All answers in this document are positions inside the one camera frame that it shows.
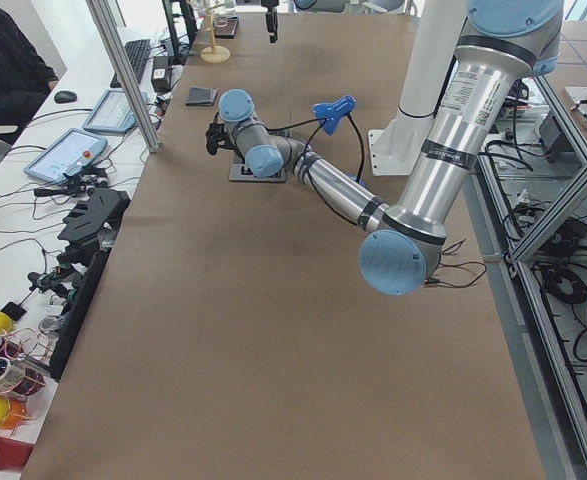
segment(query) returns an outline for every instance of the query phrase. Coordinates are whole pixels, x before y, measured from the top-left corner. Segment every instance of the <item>robotic arm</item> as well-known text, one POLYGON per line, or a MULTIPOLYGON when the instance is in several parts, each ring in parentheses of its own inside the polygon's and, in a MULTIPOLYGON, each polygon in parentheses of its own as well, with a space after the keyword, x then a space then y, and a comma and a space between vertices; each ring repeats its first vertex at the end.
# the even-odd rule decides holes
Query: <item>robotic arm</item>
MULTIPOLYGON (((553 70, 562 8, 561 0, 469 0, 467 22, 455 49, 457 71, 394 205, 351 180, 304 142, 269 135, 243 90, 231 90, 220 99, 227 139, 256 177, 287 168, 370 232, 359 253, 363 277, 384 294, 409 293, 439 264, 447 237, 444 220, 511 85, 524 76, 553 70)), ((355 102, 347 97, 325 106, 325 131, 331 134, 353 108, 355 102)))

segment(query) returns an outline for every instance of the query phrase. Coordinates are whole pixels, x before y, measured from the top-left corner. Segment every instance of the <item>metal frame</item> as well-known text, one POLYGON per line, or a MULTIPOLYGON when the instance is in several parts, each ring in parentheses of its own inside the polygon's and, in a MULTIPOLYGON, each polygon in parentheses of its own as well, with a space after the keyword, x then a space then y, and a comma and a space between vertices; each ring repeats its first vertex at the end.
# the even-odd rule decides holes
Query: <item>metal frame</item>
MULTIPOLYGON (((544 77, 538 77, 536 78, 536 83, 542 95, 546 98, 552 114, 558 121, 560 129, 566 135, 583 167, 562 189, 558 198, 544 212, 542 217, 526 231, 521 239, 513 239, 517 235, 515 235, 513 228, 509 228, 508 223, 504 225, 504 228, 507 234, 511 235, 511 238, 508 239, 508 253, 513 265, 512 274, 519 276, 526 291, 529 303, 535 314, 535 320, 542 342, 553 368, 553 373, 558 387, 562 392, 563 401, 567 407, 579 440, 578 443, 587 462, 587 412, 583 408, 582 394, 573 378, 573 372, 566 365, 562 346, 558 343, 555 334, 553 320, 549 318, 540 296, 539 285, 530 268, 525 263, 533 257, 544 241, 574 213, 575 209, 587 197, 587 141, 564 109, 560 98, 552 89, 548 80, 544 77)), ((490 172, 485 175, 485 178, 498 213, 500 215, 505 214, 508 209, 504 205, 502 197, 497 193, 499 190, 496 180, 490 172)))
POLYGON ((122 40, 117 33, 115 18, 109 7, 108 0, 86 0, 86 4, 89 7, 95 26, 100 32, 106 53, 122 84, 126 99, 131 106, 131 110, 133 110, 146 146, 150 153, 155 153, 160 149, 160 139, 146 109, 146 103, 142 98, 133 68, 122 46, 122 40))

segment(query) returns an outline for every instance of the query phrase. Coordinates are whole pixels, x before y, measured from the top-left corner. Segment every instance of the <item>black jacket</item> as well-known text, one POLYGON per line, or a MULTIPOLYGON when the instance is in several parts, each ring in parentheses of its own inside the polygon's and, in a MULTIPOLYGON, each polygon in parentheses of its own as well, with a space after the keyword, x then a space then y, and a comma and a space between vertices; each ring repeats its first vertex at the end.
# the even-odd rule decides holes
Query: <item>black jacket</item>
POLYGON ((0 125, 18 125, 21 131, 49 94, 51 80, 57 80, 53 69, 0 9, 0 125))

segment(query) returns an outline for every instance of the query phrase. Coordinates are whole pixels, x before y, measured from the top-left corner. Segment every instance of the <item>blue joint cap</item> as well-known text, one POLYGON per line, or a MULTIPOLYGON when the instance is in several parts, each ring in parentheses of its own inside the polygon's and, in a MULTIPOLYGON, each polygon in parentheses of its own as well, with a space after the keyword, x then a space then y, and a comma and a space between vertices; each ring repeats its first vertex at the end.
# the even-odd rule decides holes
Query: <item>blue joint cap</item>
POLYGON ((538 61, 533 65, 533 74, 546 75, 547 73, 551 73, 557 66, 558 57, 559 55, 555 55, 554 57, 538 61))
POLYGON ((563 0, 469 0, 468 18, 480 33, 508 38, 537 30, 563 8, 563 0))
POLYGON ((359 255, 360 272, 367 283, 385 295, 405 295, 426 276, 426 261, 418 246, 395 230, 371 233, 359 255))
POLYGON ((315 118, 327 119, 322 128, 327 135, 333 135, 340 126, 342 117, 355 110, 355 98, 351 95, 344 95, 333 103, 317 103, 313 105, 315 118))
POLYGON ((241 122, 249 118, 254 110, 253 99, 245 90, 234 88, 220 97, 220 117, 225 122, 241 122))
POLYGON ((268 178, 284 167, 280 151, 273 145, 257 145, 244 155, 246 165, 257 178, 268 178))

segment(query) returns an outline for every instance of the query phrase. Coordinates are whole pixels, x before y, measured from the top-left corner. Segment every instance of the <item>cardboard tabletop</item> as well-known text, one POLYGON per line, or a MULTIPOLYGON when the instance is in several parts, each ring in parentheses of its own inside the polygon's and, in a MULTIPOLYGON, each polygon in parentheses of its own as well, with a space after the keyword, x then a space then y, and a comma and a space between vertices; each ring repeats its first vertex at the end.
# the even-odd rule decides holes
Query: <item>cardboard tabletop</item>
MULTIPOLYGON (((206 153, 217 110, 186 107, 191 86, 247 90, 269 127, 344 94, 364 135, 395 116, 411 18, 285 14, 279 36, 246 14, 228 62, 189 58, 22 478, 544 478, 486 280, 378 294, 365 234, 312 190, 230 183, 231 153, 206 153)), ((358 145, 347 122, 313 141, 349 173, 358 145)), ((366 172, 397 201, 401 179, 366 172)), ((480 260, 461 196, 447 224, 480 260)))

